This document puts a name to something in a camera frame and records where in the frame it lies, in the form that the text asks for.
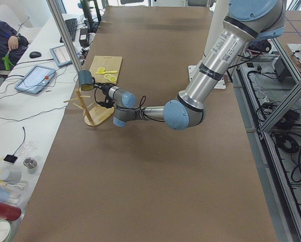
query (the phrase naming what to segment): dark blue shirt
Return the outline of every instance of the dark blue shirt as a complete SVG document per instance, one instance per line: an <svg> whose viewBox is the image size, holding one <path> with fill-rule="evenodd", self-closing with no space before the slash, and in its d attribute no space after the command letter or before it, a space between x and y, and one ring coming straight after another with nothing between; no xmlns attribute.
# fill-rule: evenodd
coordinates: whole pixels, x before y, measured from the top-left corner
<svg viewBox="0 0 301 242"><path fill-rule="evenodd" d="M0 21L0 70L5 70L2 57L9 51L8 40L12 35L16 35L17 31L5 22ZM11 50L10 61L16 64L27 49L28 41L24 36L19 36L19 48Z"/></svg>

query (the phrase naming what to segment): person's hand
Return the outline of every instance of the person's hand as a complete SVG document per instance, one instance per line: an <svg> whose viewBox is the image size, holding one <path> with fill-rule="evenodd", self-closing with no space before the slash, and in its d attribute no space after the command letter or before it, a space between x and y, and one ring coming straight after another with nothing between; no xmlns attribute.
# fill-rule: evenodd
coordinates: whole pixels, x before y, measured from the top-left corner
<svg viewBox="0 0 301 242"><path fill-rule="evenodd" d="M9 51L19 48L19 40L16 36L12 35L8 40Z"/></svg>

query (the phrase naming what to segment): blue joint cap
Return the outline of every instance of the blue joint cap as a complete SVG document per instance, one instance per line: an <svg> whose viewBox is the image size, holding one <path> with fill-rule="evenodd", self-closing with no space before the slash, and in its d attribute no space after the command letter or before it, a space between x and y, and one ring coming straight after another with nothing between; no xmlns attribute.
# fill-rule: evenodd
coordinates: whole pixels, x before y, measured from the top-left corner
<svg viewBox="0 0 301 242"><path fill-rule="evenodd" d="M124 107L132 108L135 106L137 99L134 94L130 92L124 92L121 98L121 102L124 105Z"/></svg>
<svg viewBox="0 0 301 242"><path fill-rule="evenodd" d="M164 106L164 120L174 130L186 129L189 125L189 114L177 100L171 100Z"/></svg>
<svg viewBox="0 0 301 242"><path fill-rule="evenodd" d="M122 120L120 120L120 119L118 119L116 117L114 117L113 123L117 127L125 127L126 124L127 124L127 122L124 122L124 121L122 121Z"/></svg>
<svg viewBox="0 0 301 242"><path fill-rule="evenodd" d="M230 0L229 12L238 21L252 21L270 12L278 0Z"/></svg>
<svg viewBox="0 0 301 242"><path fill-rule="evenodd" d="M274 29L271 31L260 33L256 39L270 39L276 38L283 34L285 27L281 27L279 29Z"/></svg>

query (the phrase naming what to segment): keyboard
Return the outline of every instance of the keyboard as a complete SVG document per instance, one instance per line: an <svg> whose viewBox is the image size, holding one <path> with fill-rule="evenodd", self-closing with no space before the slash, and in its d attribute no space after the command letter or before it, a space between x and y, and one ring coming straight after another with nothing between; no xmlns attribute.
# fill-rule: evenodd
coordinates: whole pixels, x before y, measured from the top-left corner
<svg viewBox="0 0 301 242"><path fill-rule="evenodd" d="M67 19L64 22L71 36L71 40L74 41L76 39L77 19Z"/></svg>

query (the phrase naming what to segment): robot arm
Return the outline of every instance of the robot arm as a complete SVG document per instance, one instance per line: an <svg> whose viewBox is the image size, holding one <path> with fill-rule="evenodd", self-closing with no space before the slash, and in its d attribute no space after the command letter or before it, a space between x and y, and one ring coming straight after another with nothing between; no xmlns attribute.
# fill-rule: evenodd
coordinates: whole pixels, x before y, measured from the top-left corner
<svg viewBox="0 0 301 242"><path fill-rule="evenodd" d="M104 94L116 103L114 124L123 127L131 120L155 119L176 130L200 124L205 117L205 99L247 43L283 33L285 9L286 0L230 0L224 29L213 48L186 89L165 106L134 109L133 94L112 84L102 85Z"/></svg>

